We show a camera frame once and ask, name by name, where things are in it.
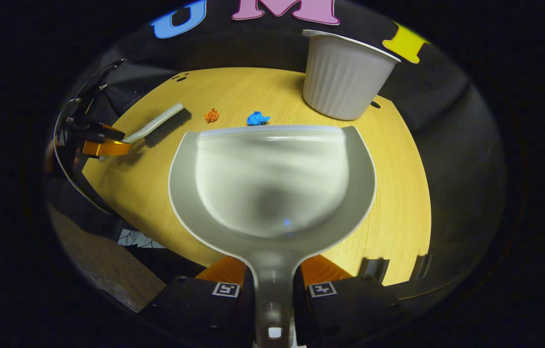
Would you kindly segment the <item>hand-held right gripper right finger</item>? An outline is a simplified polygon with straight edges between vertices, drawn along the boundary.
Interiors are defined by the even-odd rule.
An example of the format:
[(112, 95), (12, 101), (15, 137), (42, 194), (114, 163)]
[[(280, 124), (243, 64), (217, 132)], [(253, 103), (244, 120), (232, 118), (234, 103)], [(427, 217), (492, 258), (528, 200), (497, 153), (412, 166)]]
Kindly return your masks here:
[(353, 276), (322, 255), (303, 261), (294, 292), (297, 346), (358, 346), (407, 321), (407, 308), (382, 284), (388, 266), (365, 258)]

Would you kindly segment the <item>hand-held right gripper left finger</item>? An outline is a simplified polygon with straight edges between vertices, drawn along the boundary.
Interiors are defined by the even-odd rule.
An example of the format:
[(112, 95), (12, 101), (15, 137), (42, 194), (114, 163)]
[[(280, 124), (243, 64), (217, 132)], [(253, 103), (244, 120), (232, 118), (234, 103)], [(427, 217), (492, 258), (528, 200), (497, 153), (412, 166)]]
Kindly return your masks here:
[(224, 256), (194, 277), (178, 275), (149, 304), (149, 319), (183, 348), (253, 348), (254, 279)]

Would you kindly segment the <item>small grey broom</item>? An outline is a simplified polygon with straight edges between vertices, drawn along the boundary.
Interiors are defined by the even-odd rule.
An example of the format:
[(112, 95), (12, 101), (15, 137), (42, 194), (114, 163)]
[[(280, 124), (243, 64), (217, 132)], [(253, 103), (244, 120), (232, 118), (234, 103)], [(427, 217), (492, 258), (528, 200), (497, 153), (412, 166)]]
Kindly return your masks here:
[[(126, 136), (121, 142), (131, 143), (131, 147), (140, 141), (144, 141), (148, 146), (157, 145), (189, 119), (190, 112), (185, 108), (184, 104), (178, 102), (160, 113), (155, 119), (149, 121), (140, 130)], [(99, 161), (104, 161), (107, 158), (98, 157)]]

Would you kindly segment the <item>grey plastic dustpan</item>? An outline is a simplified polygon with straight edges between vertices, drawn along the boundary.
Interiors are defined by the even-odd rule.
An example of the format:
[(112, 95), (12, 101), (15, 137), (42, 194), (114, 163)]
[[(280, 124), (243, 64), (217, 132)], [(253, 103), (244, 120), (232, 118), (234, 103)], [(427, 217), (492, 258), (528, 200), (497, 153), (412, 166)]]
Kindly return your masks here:
[(186, 230), (250, 269), (259, 348), (291, 348), (297, 268), (358, 229), (376, 187), (355, 126), (187, 132), (167, 178)]

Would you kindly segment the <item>white ribbed garbage bin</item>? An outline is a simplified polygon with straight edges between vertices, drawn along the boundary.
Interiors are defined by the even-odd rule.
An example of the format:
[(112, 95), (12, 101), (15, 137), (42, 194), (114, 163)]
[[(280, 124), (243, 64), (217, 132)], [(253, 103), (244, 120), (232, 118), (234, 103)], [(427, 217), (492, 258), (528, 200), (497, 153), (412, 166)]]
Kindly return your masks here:
[(303, 29), (309, 39), (302, 97), (306, 104), (334, 119), (363, 115), (401, 60), (352, 38)]

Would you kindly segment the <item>black backdrop cloth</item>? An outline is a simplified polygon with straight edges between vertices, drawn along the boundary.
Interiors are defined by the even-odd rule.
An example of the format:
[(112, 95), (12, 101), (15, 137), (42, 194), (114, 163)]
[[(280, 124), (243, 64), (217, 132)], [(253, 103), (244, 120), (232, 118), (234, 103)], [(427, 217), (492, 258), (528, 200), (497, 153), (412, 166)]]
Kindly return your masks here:
[[(162, 79), (187, 69), (246, 66), (303, 72), (303, 27), (331, 29), (381, 47), (392, 37), (392, 20), (371, 0), (335, 0), (341, 24), (330, 26), (290, 15), (235, 21), (239, 0), (207, 0), (208, 17), (178, 38), (153, 38), (139, 29), (115, 43), (87, 70), (125, 58), (110, 88), (94, 108), (94, 119), (114, 123)], [(432, 257), (424, 282), (434, 292), (462, 282), (483, 259), (502, 219), (507, 169), (491, 109), (475, 82), (440, 48), (425, 44), (420, 62), (402, 62), (379, 93), (409, 128), (425, 168), (431, 202)]]

